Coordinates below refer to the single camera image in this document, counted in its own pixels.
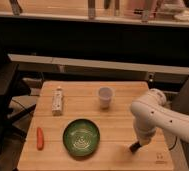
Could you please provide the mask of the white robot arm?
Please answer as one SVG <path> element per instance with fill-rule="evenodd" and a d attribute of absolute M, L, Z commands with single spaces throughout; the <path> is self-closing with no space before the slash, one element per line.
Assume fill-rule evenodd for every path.
<path fill-rule="evenodd" d="M 151 142 L 157 127 L 189 143 L 189 115 L 165 108 L 166 102 L 165 94 L 155 88 L 132 101 L 130 111 L 134 116 L 133 127 L 139 146 Z"/>

